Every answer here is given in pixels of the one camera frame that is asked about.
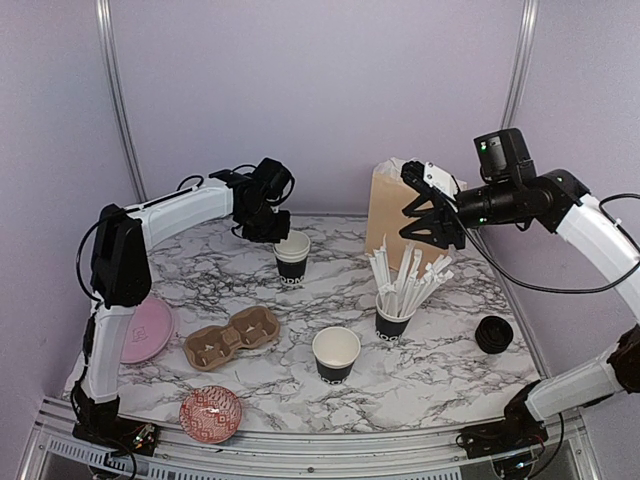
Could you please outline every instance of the metal base frame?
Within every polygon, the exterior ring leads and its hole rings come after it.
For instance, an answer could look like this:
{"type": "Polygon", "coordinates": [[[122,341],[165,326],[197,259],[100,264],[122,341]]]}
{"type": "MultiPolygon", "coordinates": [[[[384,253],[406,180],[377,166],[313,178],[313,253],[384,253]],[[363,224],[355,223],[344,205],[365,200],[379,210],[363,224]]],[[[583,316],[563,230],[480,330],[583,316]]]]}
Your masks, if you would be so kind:
{"type": "MultiPolygon", "coordinates": [[[[75,417],[68,402],[46,398],[25,453],[20,480],[41,478],[47,455],[56,454],[113,472],[130,470],[120,457],[105,464],[110,451],[73,438],[75,417]]],[[[460,426],[371,434],[293,434],[238,432],[219,445],[205,445],[178,425],[160,423],[153,457],[136,456],[138,476],[176,480],[371,479],[465,480],[465,466],[508,458],[469,460],[455,440],[460,426]]],[[[548,448],[555,448],[559,424],[548,425],[548,448]]],[[[582,480],[599,480],[582,418],[566,418],[565,439],[582,480]]]]}

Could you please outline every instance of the cup of straws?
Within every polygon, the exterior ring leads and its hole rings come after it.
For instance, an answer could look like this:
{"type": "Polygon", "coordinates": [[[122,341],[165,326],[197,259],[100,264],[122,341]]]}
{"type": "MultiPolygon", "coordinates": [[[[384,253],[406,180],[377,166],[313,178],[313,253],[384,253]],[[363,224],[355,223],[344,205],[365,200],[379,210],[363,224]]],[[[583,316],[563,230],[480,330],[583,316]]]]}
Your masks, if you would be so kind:
{"type": "Polygon", "coordinates": [[[378,287],[376,296],[376,335],[383,340],[398,340],[409,325],[418,307],[426,302],[440,285],[453,277],[449,256],[440,255],[435,262],[428,263],[425,273],[419,276],[422,250],[410,242],[405,248],[398,275],[391,280],[386,239],[382,247],[369,257],[373,276],[378,287]]]}

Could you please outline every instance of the cardboard cup holder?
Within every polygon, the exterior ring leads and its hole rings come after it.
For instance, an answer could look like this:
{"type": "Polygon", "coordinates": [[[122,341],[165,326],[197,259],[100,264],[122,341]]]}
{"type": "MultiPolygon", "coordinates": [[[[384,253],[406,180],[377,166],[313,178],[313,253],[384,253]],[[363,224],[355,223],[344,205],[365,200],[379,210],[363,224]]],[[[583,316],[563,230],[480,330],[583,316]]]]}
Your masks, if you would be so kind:
{"type": "Polygon", "coordinates": [[[239,348],[258,348],[278,336],[280,322],[267,307],[236,313],[224,327],[205,327],[184,342],[189,364],[204,372],[231,360],[239,348]]]}

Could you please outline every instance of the brown paper bag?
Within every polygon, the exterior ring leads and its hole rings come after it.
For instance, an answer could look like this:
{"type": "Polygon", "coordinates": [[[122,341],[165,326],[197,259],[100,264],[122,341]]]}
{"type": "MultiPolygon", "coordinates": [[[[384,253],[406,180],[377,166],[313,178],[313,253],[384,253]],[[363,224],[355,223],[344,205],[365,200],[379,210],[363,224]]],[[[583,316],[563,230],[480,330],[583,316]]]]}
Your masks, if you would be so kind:
{"type": "MultiPolygon", "coordinates": [[[[416,220],[405,217],[402,209],[418,196],[400,177],[404,163],[403,160],[392,158],[378,165],[373,171],[365,244],[365,252],[372,255],[373,249],[382,245],[382,237],[386,233],[389,267],[396,271],[400,269],[405,246],[410,242],[400,236],[400,229],[416,220]]],[[[441,250],[426,243],[415,243],[416,248],[422,250],[421,274],[427,263],[433,262],[439,255],[449,253],[448,250],[441,250]]]]}

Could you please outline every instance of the black cup lid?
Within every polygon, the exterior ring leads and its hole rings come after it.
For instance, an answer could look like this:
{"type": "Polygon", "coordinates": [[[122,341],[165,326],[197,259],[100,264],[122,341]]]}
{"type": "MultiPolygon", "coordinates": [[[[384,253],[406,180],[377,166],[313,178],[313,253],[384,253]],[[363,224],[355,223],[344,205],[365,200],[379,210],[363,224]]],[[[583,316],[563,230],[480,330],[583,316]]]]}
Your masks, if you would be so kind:
{"type": "Polygon", "coordinates": [[[485,353],[502,353],[512,341],[513,329],[504,318],[489,315],[482,319],[476,329],[476,342],[485,353]]]}

